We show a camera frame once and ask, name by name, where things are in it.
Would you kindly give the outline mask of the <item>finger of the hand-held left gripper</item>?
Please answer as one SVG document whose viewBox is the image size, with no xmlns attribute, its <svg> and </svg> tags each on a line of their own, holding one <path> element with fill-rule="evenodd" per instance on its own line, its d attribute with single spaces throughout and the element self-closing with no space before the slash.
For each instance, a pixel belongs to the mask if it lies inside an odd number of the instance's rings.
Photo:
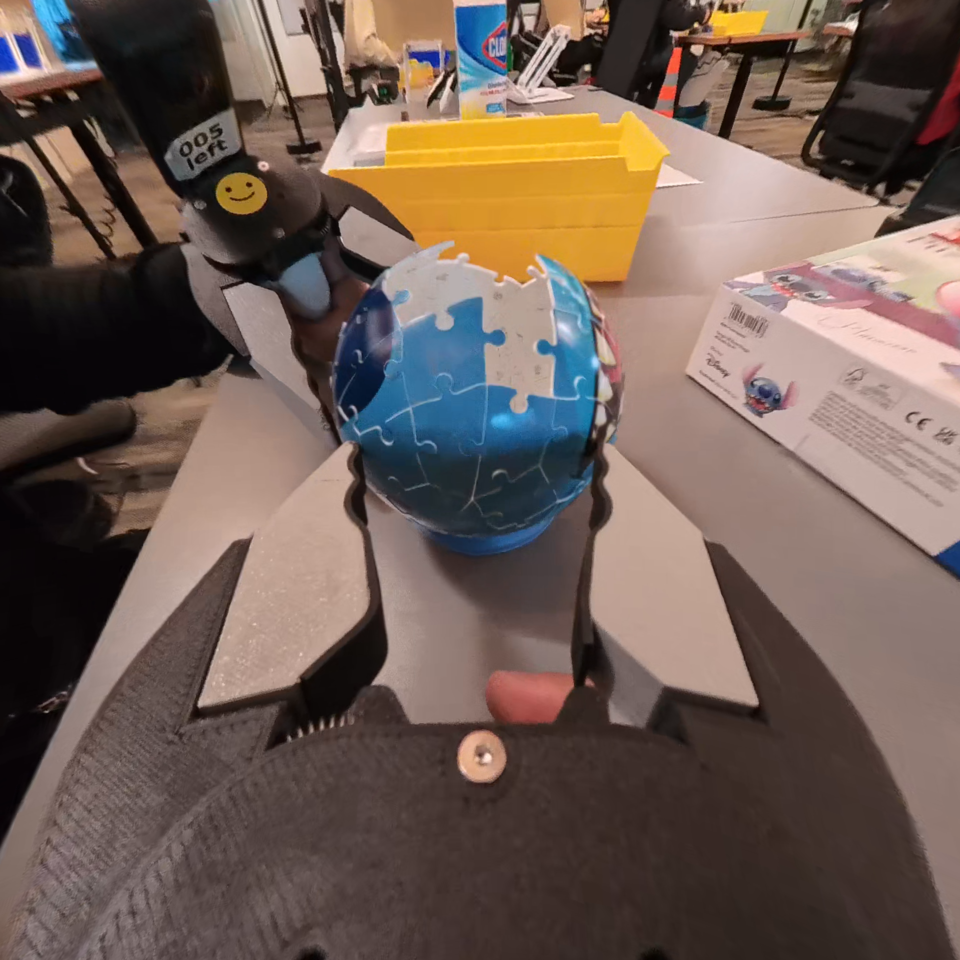
<svg viewBox="0 0 960 960">
<path fill-rule="evenodd" d="M 253 283 L 214 265 L 198 246 L 184 244 L 190 292 L 205 318 L 282 402 L 325 445 L 339 445 L 294 353 L 292 328 L 278 281 Z"/>
<path fill-rule="evenodd" d="M 400 220 L 359 186 L 323 174 L 322 199 L 338 237 L 342 263 L 360 281 L 372 284 L 388 268 L 421 250 Z"/>
</svg>

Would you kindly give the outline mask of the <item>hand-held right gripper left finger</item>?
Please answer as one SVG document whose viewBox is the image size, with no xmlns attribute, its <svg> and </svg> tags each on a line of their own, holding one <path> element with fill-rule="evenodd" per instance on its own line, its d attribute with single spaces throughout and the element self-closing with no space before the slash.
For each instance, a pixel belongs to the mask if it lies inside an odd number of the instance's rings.
<svg viewBox="0 0 960 960">
<path fill-rule="evenodd" d="M 292 724 L 354 722 L 388 653 L 366 488 L 346 442 L 252 535 L 198 715 L 278 706 Z"/>
</svg>

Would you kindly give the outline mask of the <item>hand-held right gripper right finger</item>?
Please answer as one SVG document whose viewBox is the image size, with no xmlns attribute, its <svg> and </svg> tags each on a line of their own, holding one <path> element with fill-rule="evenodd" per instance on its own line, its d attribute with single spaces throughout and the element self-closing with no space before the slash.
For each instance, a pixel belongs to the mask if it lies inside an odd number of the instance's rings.
<svg viewBox="0 0 960 960">
<path fill-rule="evenodd" d="M 615 448 L 598 450 L 571 638 L 577 686 L 616 722 L 671 707 L 753 714 L 759 695 L 702 532 Z"/>
</svg>

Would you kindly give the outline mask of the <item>blue round ball stand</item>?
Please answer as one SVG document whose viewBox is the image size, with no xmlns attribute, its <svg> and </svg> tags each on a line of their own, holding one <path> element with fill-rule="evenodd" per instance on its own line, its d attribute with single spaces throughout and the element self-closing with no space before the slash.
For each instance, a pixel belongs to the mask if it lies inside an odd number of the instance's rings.
<svg viewBox="0 0 960 960">
<path fill-rule="evenodd" d="M 488 557 L 509 553 L 533 544 L 554 522 L 554 518 L 534 523 L 516 531 L 500 534 L 465 535 L 447 534 L 431 530 L 412 521 L 414 529 L 426 536 L 435 546 L 448 552 L 467 557 Z"/>
</svg>

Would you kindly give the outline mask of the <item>blue puzzle ball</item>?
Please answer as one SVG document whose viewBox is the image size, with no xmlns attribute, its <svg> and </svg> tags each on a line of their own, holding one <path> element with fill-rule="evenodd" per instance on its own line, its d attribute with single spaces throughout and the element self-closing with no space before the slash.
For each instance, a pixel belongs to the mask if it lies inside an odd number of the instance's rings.
<svg viewBox="0 0 960 960">
<path fill-rule="evenodd" d="M 483 536 L 556 519 L 615 440 L 624 375 L 593 292 L 537 255 L 500 276 L 446 242 L 385 270 L 342 327 L 330 386 L 366 484 L 410 522 Z"/>
</svg>

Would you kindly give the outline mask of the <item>person's left forearm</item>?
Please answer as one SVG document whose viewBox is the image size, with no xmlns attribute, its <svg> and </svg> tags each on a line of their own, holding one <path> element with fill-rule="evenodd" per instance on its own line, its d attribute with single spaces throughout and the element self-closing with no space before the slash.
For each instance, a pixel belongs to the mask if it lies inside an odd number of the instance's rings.
<svg viewBox="0 0 960 960">
<path fill-rule="evenodd" d="M 1 270 L 1 412 L 73 415 L 205 376 L 233 353 L 166 244 L 114 262 Z"/>
</svg>

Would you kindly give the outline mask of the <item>white puzzle box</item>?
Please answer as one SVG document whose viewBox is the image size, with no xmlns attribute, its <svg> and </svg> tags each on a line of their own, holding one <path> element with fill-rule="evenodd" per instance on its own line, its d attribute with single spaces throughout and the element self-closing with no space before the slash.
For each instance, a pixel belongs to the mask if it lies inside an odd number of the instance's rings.
<svg viewBox="0 0 960 960">
<path fill-rule="evenodd" d="M 686 374 L 958 575 L 958 216 L 724 282 Z"/>
</svg>

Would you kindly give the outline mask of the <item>person's left hand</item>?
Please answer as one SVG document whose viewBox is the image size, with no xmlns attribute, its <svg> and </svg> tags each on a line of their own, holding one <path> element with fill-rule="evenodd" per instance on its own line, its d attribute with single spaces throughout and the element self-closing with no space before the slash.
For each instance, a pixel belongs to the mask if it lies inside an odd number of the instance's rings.
<svg viewBox="0 0 960 960">
<path fill-rule="evenodd" d="M 337 241 L 287 270 L 280 295 L 292 334 L 294 354 L 303 366 L 323 418 L 338 438 L 330 378 L 344 324 L 354 315 L 369 285 L 352 271 Z"/>
</svg>

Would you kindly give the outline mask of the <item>white tray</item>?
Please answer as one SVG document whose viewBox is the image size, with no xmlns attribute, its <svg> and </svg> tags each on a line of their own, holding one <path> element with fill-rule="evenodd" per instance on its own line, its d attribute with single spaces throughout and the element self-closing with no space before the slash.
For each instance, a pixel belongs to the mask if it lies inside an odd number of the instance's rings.
<svg viewBox="0 0 960 960">
<path fill-rule="evenodd" d="M 387 133 L 393 123 L 392 116 L 381 116 L 375 109 L 350 110 L 321 164 L 321 172 L 333 176 L 335 171 L 383 167 Z"/>
</svg>

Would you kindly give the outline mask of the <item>yellow storage bin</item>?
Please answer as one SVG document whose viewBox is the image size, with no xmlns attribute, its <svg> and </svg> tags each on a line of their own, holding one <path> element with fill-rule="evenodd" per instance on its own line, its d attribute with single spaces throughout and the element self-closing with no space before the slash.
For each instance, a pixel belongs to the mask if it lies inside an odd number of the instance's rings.
<svg viewBox="0 0 960 960">
<path fill-rule="evenodd" d="M 380 201 L 421 248 L 522 280 L 536 256 L 581 282 L 627 279 L 666 146 L 634 113 L 387 127 L 380 166 L 330 175 Z"/>
</svg>

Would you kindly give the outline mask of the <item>wipes container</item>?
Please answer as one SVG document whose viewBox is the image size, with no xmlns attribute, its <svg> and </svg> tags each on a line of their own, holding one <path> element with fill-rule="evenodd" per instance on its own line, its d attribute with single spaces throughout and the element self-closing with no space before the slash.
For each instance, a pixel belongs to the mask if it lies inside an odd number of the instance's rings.
<svg viewBox="0 0 960 960">
<path fill-rule="evenodd" d="M 462 121 L 506 115 L 507 5 L 455 1 L 459 110 Z"/>
</svg>

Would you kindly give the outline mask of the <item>white folding stand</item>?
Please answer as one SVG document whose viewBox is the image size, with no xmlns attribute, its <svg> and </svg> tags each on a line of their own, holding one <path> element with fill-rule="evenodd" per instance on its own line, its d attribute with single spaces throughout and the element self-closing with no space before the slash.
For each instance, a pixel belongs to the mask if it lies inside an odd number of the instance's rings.
<svg viewBox="0 0 960 960">
<path fill-rule="evenodd" d="M 573 99 L 573 94 L 555 86 L 546 86 L 549 72 L 556 66 L 571 39 L 567 25 L 550 28 L 532 58 L 516 80 L 507 82 L 507 101 L 518 107 L 534 107 Z"/>
</svg>

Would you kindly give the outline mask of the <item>orange traffic cone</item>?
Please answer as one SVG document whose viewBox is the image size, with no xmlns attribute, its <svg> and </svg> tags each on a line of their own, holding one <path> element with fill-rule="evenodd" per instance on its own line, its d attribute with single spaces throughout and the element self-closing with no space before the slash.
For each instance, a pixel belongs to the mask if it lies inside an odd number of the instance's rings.
<svg viewBox="0 0 960 960">
<path fill-rule="evenodd" d="M 675 46 L 671 52 L 654 108 L 659 115 L 666 117 L 674 115 L 683 53 L 683 46 Z"/>
</svg>

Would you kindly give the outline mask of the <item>wooden table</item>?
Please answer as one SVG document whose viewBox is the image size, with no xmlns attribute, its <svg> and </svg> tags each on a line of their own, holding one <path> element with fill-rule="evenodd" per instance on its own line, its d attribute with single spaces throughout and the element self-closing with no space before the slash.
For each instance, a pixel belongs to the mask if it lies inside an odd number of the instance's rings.
<svg viewBox="0 0 960 960">
<path fill-rule="evenodd" d="M 726 109 L 717 137 L 725 140 L 731 138 L 756 59 L 760 56 L 782 54 L 780 76 L 772 95 L 774 99 L 777 99 L 798 43 L 807 41 L 812 37 L 812 30 L 761 31 L 759 33 L 740 34 L 687 32 L 676 35 L 676 41 L 681 47 L 700 45 L 716 49 L 722 54 L 733 53 L 741 57 L 729 91 Z"/>
</svg>

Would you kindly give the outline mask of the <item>black office chair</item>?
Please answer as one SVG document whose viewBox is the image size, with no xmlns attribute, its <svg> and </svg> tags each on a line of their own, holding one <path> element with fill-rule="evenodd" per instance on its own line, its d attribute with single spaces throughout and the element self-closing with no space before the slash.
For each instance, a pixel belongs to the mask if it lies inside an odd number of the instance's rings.
<svg viewBox="0 0 960 960">
<path fill-rule="evenodd" d="M 888 199 L 958 147 L 959 3 L 864 2 L 836 86 L 800 158 Z"/>
</svg>

